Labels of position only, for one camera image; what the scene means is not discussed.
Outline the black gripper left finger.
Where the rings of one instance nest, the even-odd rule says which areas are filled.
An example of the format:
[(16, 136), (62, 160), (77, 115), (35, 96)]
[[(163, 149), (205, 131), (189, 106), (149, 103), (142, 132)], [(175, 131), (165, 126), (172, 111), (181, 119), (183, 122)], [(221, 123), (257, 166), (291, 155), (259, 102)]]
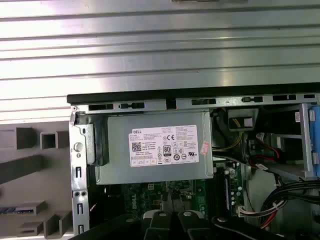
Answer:
[(167, 193), (162, 209), (146, 211), (141, 218), (123, 214), (77, 234), (76, 240), (168, 240), (171, 235), (173, 198)]

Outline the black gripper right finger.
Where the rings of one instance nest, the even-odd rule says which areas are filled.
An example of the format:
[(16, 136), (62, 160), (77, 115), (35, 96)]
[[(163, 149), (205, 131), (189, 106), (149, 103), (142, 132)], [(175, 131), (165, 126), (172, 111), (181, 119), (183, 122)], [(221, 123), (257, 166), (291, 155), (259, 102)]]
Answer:
[(172, 197), (172, 210), (187, 240), (284, 240), (244, 222), (238, 217), (214, 216), (205, 219), (202, 213), (186, 209), (181, 197)]

